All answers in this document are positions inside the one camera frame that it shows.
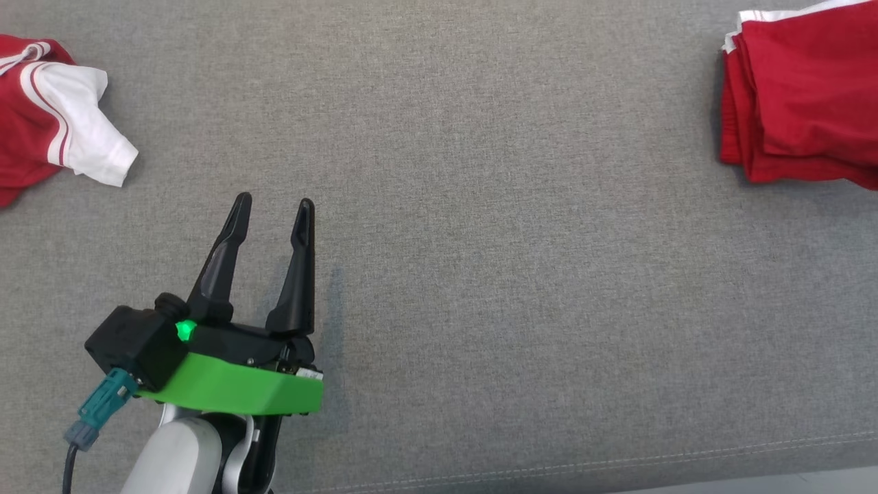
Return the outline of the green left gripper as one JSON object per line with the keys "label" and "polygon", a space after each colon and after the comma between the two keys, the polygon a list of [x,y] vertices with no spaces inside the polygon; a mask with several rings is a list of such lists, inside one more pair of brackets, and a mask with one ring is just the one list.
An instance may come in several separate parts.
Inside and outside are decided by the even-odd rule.
{"label": "green left gripper", "polygon": [[[187,304],[189,319],[196,323],[231,322],[233,275],[250,228],[252,202],[250,193],[237,195],[195,280]],[[299,203],[289,243],[294,253],[265,328],[277,337],[309,336],[316,306],[316,206],[310,199]],[[141,388],[136,395],[201,412],[275,416],[317,412],[323,392],[323,374],[316,370],[282,373],[190,351],[162,390]]]}

